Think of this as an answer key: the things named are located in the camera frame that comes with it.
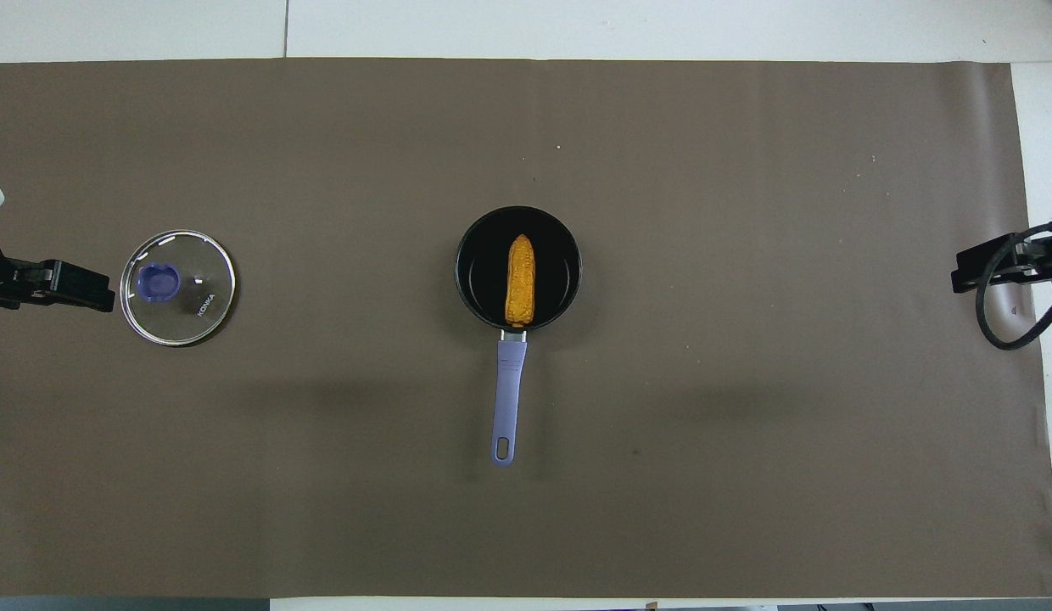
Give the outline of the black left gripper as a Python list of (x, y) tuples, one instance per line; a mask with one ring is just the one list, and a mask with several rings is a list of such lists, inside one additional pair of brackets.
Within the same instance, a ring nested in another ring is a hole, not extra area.
[(107, 274), (67, 261), (50, 260), (49, 266), (8, 258), (0, 248), (0, 308), (17, 310), (23, 303), (40, 305), (42, 291), (49, 289), (54, 303), (103, 313), (114, 310), (115, 292)]

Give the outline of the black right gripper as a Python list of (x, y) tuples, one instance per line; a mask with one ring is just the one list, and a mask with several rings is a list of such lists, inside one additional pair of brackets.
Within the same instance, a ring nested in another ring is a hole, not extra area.
[[(956, 268), (952, 271), (953, 293), (975, 290), (985, 266), (1011, 239), (1012, 236), (999, 236), (957, 252)], [(1017, 282), (1014, 262), (1023, 274), (1036, 277), (1037, 282), (1052, 282), (1052, 223), (1030, 227), (1016, 236), (1014, 251), (1004, 254), (993, 268), (991, 285)]]

